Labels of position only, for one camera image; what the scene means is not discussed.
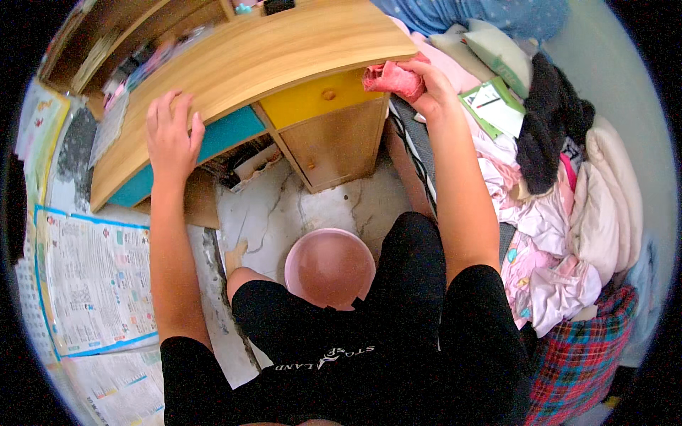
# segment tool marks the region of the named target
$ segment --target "blue bedding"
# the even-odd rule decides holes
[[[542,42],[566,21],[567,0],[372,0],[386,15],[425,36],[442,34],[469,18],[489,22],[510,37]]]

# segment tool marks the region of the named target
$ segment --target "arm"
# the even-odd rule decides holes
[[[475,264],[499,272],[499,224],[457,95],[431,65],[412,61],[400,67],[426,83],[426,92],[412,106],[426,118],[433,150],[447,283]]]
[[[152,101],[147,113],[147,146],[154,173],[149,237],[151,294],[160,342],[186,336],[211,349],[183,212],[185,184],[196,166],[204,125],[199,113],[194,114],[192,135],[188,136],[192,98],[182,95],[173,115],[170,104],[179,94],[171,91]]]

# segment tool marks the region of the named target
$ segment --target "wooden cabinet door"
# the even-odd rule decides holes
[[[280,135],[317,192],[374,171],[385,114],[380,98],[302,121]]]

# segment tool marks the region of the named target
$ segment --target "pink basin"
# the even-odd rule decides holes
[[[284,264],[284,281],[291,294],[342,311],[352,311],[356,297],[365,300],[375,273],[374,258],[365,243],[336,228],[302,236]]]

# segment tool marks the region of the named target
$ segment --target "drawer knob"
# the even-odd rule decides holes
[[[325,98],[327,101],[331,101],[333,98],[336,97],[336,93],[334,92],[333,89],[328,89],[322,92],[322,97]]]

